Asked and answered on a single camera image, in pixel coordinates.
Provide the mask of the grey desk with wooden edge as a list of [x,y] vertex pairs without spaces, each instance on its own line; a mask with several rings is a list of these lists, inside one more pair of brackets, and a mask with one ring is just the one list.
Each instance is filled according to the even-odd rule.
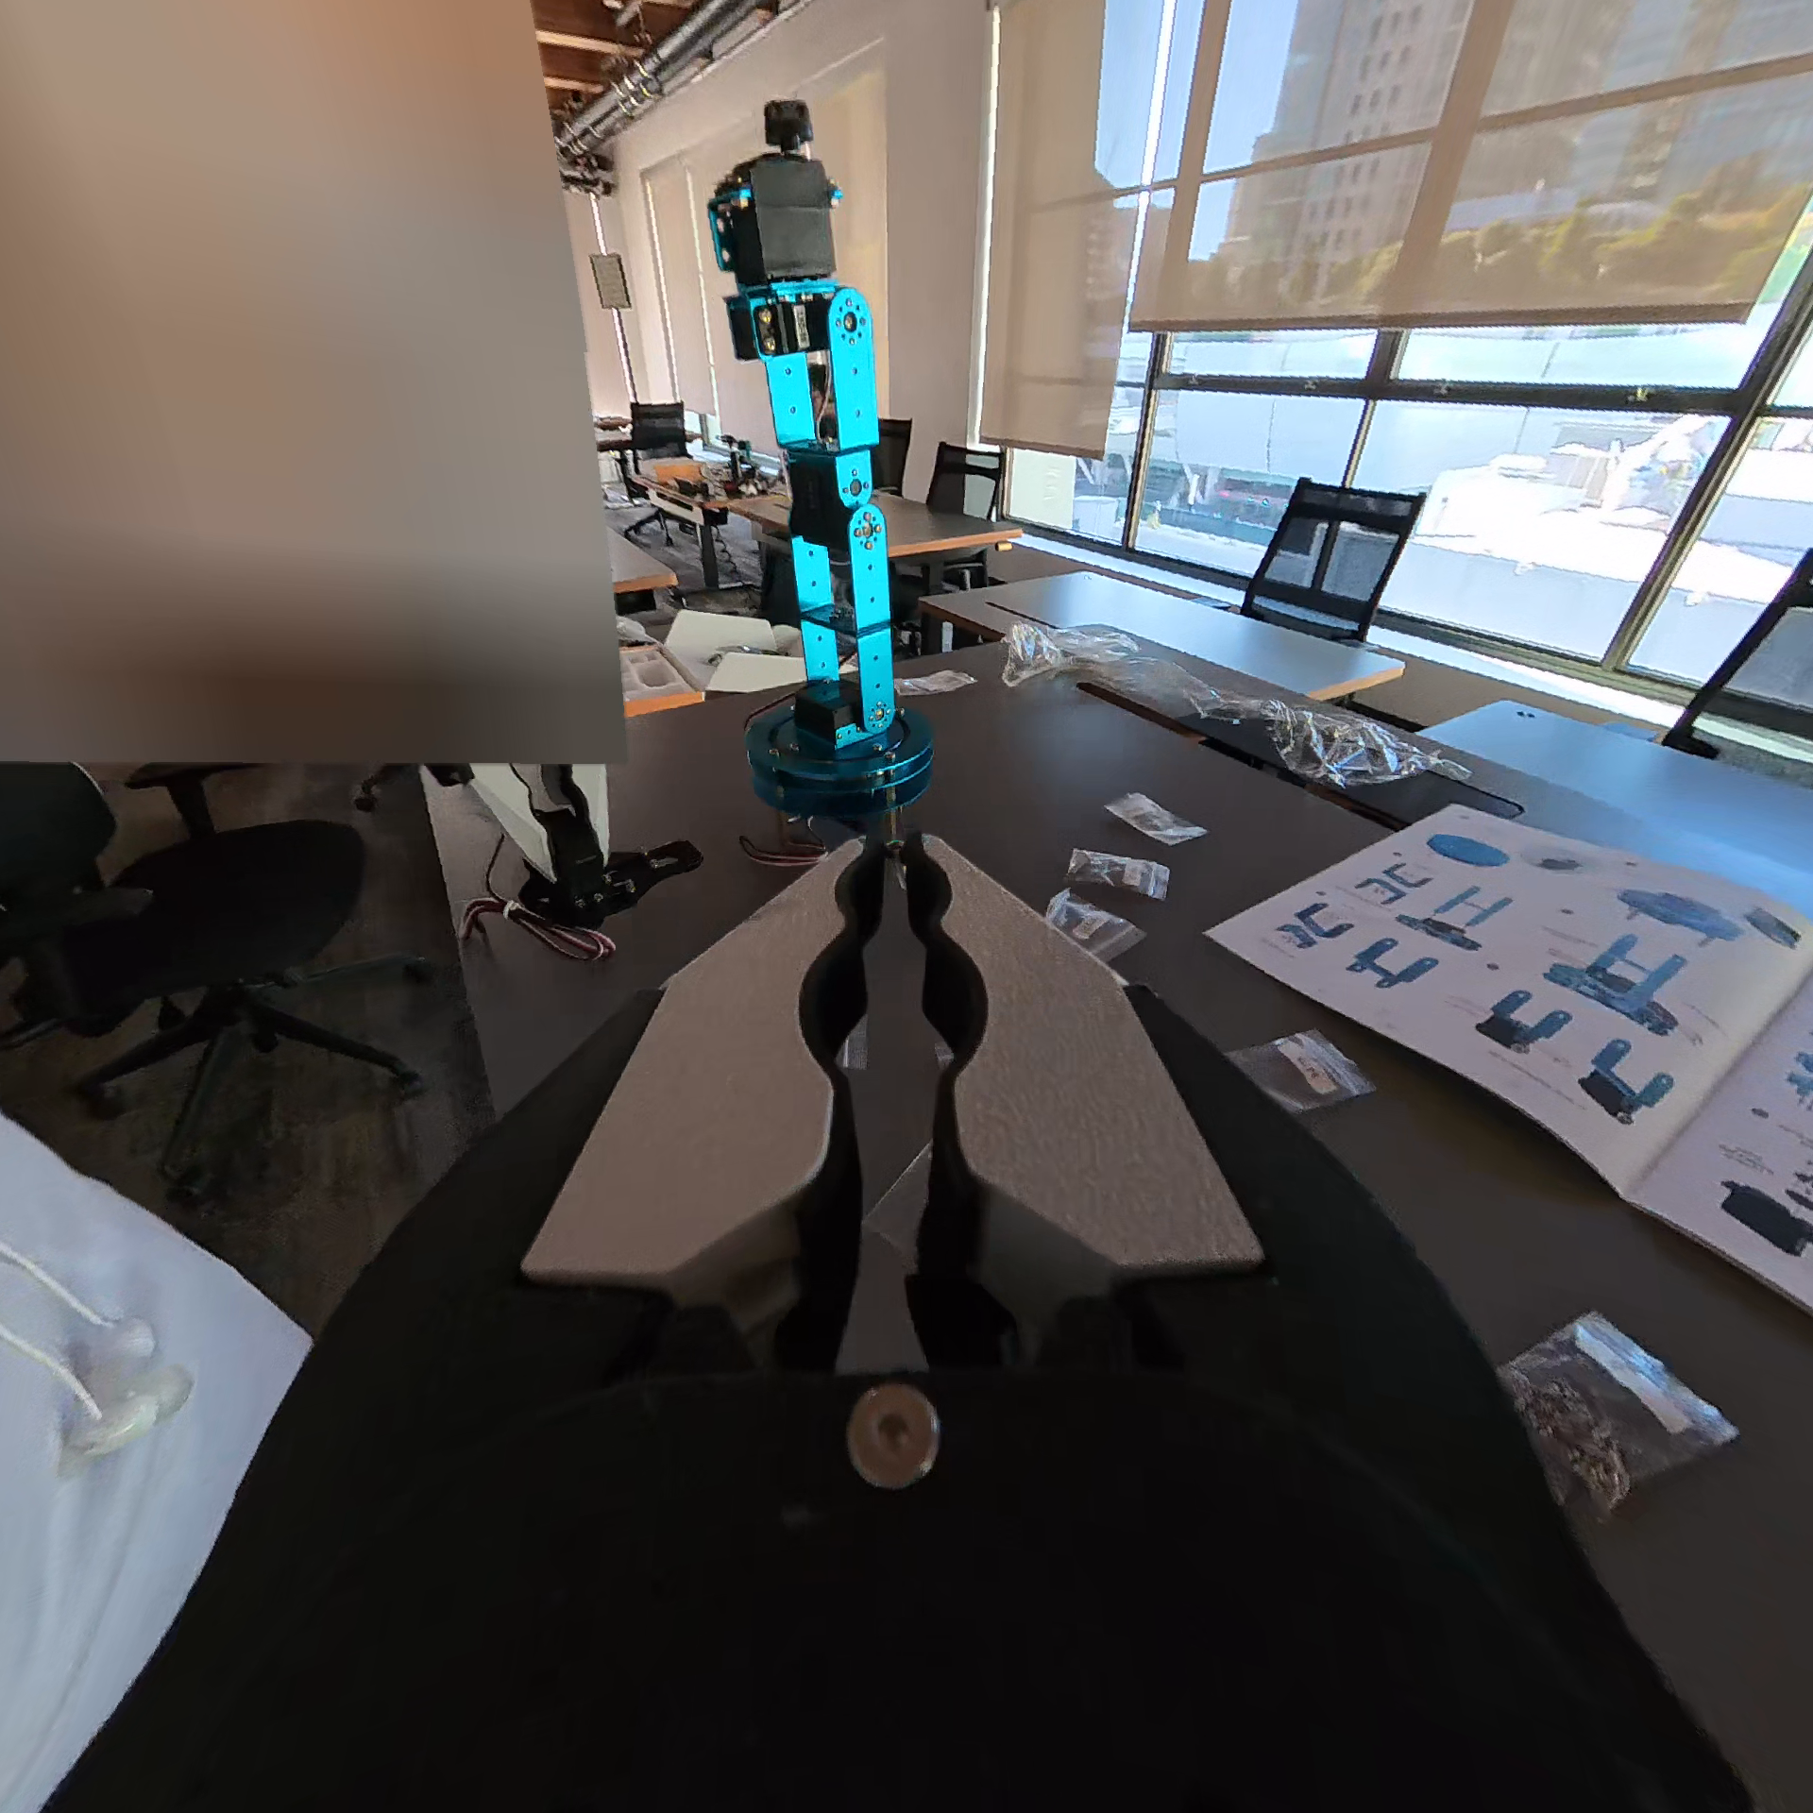
[[[785,493],[763,498],[724,498],[717,510],[733,515],[757,529],[769,541],[788,538]],[[950,562],[977,550],[1009,547],[1020,541],[1016,524],[977,518],[967,515],[941,515],[926,505],[890,493],[873,498],[873,510],[887,524],[887,550],[893,562]]]
[[1316,639],[1090,570],[927,595],[920,609],[933,620],[985,639],[1004,639],[1017,620],[1048,632],[1124,632],[1141,646],[1189,657],[1312,700],[1342,700],[1406,676],[1402,659],[1370,646]]

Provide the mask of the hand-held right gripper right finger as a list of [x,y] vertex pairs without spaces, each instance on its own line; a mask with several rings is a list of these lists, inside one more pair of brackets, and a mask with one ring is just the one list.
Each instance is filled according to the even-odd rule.
[[935,1370],[1013,1368],[1077,1300],[1265,1248],[1122,980],[942,838],[903,846],[950,1048],[905,1297]]

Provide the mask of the blue-grey desk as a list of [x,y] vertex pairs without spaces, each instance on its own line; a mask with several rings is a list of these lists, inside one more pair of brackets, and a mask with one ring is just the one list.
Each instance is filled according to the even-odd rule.
[[1427,728],[1427,737],[1446,751],[1558,783],[1645,824],[1808,873],[1806,786],[1519,700],[1494,700],[1443,719]]

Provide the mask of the black mesh side chair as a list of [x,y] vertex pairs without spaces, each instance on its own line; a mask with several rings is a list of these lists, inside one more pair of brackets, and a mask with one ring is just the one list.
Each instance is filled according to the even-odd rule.
[[1341,646],[1362,646],[1427,493],[1325,486],[1301,476],[1241,615]]
[[1662,737],[1662,748],[1717,757],[1703,728],[1810,743],[1810,551]]

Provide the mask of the white cardboard box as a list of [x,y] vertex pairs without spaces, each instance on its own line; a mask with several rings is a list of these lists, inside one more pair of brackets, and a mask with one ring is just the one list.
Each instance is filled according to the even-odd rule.
[[683,609],[668,625],[662,652],[705,693],[775,692],[804,683],[801,632],[765,618]]

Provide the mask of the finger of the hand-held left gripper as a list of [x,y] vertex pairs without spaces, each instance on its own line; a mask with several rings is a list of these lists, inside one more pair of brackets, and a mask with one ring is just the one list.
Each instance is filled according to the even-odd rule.
[[475,766],[472,790],[550,887],[604,887],[607,766]]

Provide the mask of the blue toy robot arm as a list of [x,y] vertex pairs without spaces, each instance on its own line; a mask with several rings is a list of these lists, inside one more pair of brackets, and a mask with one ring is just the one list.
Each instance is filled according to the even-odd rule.
[[896,693],[887,522],[873,500],[879,381],[873,310],[835,277],[841,189],[809,155],[809,106],[763,109],[765,155],[710,196],[733,356],[763,367],[785,459],[788,557],[804,683],[755,716],[746,754],[757,796],[788,819],[886,829],[926,794],[935,738]]

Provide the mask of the black swivel office chair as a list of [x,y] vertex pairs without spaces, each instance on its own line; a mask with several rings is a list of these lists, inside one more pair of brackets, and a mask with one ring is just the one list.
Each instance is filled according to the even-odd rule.
[[400,1055],[275,1001],[279,993],[377,974],[433,979],[433,967],[414,957],[303,974],[359,902],[368,876],[359,833],[319,819],[221,831],[206,783],[227,771],[235,766],[151,762],[128,775],[130,790],[168,794],[187,837],[105,881],[99,860],[118,821],[103,783],[77,762],[2,766],[2,962],[22,969],[12,996],[20,1019],[6,1031],[6,1048],[53,1033],[103,1037],[156,1005],[158,1031],[73,1090],[109,1119],[123,1108],[126,1077],[202,1048],[158,1158],[174,1206],[196,1206],[210,1189],[196,1136],[241,1046],[262,1053],[309,1046],[375,1065],[400,1099],[423,1092],[423,1077]]

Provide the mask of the crumpled clear plastic wrap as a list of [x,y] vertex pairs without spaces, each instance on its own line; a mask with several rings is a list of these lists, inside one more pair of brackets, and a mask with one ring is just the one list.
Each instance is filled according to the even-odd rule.
[[1101,625],[1048,631],[1040,622],[1013,622],[1004,637],[1004,686],[1067,683],[1099,686],[1107,693],[1164,716],[1238,719],[1253,711],[1241,697],[1210,686],[1124,632]]

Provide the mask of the black ceiling pipes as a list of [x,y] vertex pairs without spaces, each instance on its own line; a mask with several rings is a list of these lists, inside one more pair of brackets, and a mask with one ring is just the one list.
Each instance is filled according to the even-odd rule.
[[557,121],[557,171],[565,193],[589,196],[616,188],[614,147],[635,124],[690,83],[737,60],[767,28],[777,26],[785,2],[704,2],[655,45],[636,51],[621,76],[601,92]]

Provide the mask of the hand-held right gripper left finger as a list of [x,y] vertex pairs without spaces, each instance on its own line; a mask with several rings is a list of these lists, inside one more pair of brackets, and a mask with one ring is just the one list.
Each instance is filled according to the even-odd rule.
[[864,1201],[849,1033],[870,846],[847,841],[660,993],[523,1258],[538,1285],[724,1311],[785,1368],[839,1360]]

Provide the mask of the beige roller blind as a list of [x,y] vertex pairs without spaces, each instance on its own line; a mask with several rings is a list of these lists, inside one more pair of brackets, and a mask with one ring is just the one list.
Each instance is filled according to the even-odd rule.
[[1162,2],[997,12],[987,444],[1087,461],[1105,450],[1172,12]]
[[1198,5],[1138,332],[1745,323],[1808,208],[1808,2]]

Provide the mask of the long clear plastic wrap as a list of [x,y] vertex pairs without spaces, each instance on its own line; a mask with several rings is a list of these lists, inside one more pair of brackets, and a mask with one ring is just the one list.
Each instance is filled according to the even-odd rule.
[[1291,706],[1280,699],[1260,700],[1258,712],[1280,766],[1300,781],[1341,790],[1420,776],[1469,781],[1467,766],[1367,716],[1325,711],[1318,703]]

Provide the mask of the assembly instruction booklet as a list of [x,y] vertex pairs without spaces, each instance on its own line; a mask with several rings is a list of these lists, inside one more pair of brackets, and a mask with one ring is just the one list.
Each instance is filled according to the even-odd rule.
[[1455,805],[1208,941],[1475,1083],[1623,1206],[1810,1306],[1798,899]]

